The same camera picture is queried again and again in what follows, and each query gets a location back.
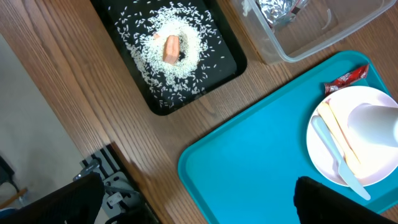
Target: white plate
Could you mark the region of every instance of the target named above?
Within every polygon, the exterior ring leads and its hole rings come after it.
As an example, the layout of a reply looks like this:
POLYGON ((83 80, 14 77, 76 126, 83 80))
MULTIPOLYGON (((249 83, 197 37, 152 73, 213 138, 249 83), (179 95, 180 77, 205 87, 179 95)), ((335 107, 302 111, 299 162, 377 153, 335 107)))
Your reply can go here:
MULTIPOLYGON (((364 172, 356 177, 364 186, 372 185, 386 178, 398 165, 398 148, 367 143, 365 139, 355 136, 347 127, 348 115, 352 110, 363 104, 389 106, 398 108, 398 104, 384 92, 367 86, 351 86, 338 90, 327 96, 322 102, 328 101, 334 109, 335 116, 344 125, 342 130, 348 143, 363 164, 364 172)), ((318 115, 315 110, 310 118, 318 115)), ((347 186, 337 171, 337 162, 322 143, 312 124, 307 128, 307 149, 314 166, 330 181, 347 186)))

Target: turquoise plastic tray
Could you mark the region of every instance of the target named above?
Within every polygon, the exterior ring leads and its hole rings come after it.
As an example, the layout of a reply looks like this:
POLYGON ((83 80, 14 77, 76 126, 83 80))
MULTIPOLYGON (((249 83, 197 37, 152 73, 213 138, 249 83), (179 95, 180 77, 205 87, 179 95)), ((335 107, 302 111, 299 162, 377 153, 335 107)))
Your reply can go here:
POLYGON ((293 196, 301 176, 378 213, 395 205, 398 171, 366 187, 372 199, 365 201, 350 188, 324 178, 305 143, 309 117, 324 99, 322 83, 368 63, 367 79, 356 85, 389 94, 370 59, 359 52, 341 52, 185 150, 178 174, 205 218, 210 223, 300 223, 293 196))

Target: light blue knife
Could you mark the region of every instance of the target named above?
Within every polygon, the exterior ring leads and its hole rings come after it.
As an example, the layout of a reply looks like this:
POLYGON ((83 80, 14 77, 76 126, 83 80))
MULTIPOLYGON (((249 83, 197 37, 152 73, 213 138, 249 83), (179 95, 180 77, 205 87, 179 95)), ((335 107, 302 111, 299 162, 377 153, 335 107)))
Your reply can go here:
POLYGON ((343 156, 339 153, 337 146, 331 137, 328 126, 320 116, 314 116, 311 120, 312 126, 318 133, 322 142, 329 149, 329 151, 336 158, 338 163, 338 173, 341 178, 346 182, 346 184, 351 187, 359 196, 365 200, 370 200, 371 196, 365 190, 358 179, 354 176, 353 172, 348 168, 347 163, 344 161, 343 156))

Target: orange block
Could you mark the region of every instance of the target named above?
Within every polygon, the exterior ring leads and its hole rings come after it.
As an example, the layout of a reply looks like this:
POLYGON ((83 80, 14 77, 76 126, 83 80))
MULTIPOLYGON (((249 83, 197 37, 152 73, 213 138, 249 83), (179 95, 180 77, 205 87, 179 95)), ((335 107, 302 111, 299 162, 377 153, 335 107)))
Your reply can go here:
POLYGON ((163 61, 174 65, 178 61, 178 57, 180 56, 180 40, 177 36, 171 35, 167 38, 164 52, 163 52, 163 61))

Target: red wrapper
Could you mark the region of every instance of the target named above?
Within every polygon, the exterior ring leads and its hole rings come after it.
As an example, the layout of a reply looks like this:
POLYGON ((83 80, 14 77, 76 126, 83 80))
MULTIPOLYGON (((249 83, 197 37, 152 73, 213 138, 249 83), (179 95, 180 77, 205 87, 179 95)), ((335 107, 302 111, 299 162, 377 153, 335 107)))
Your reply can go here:
POLYGON ((368 76, 369 65, 362 66, 353 72, 349 72, 342 77, 336 79, 332 83, 325 83, 326 96, 344 87, 347 87, 354 82, 366 78, 368 76))

